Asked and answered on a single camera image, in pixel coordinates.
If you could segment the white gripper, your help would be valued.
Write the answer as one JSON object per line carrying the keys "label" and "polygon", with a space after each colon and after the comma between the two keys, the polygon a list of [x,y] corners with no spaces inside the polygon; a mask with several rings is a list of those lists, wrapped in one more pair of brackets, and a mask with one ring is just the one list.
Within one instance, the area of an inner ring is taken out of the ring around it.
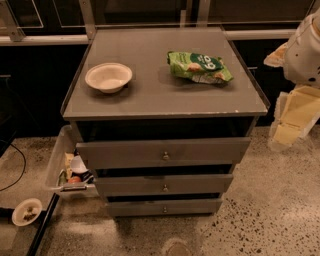
{"label": "white gripper", "polygon": [[[280,45],[264,59],[269,67],[282,67],[287,44]],[[290,93],[281,92],[269,131],[268,146],[281,152],[299,138],[305,138],[320,117],[320,89],[297,85]]]}

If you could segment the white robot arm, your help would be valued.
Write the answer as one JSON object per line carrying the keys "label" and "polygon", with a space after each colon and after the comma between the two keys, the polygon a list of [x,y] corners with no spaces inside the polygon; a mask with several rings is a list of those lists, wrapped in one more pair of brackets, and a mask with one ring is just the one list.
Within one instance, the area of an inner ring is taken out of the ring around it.
{"label": "white robot arm", "polygon": [[264,64],[282,67],[295,87],[277,98],[268,146],[280,152],[304,138],[320,116],[320,9],[307,16]]}

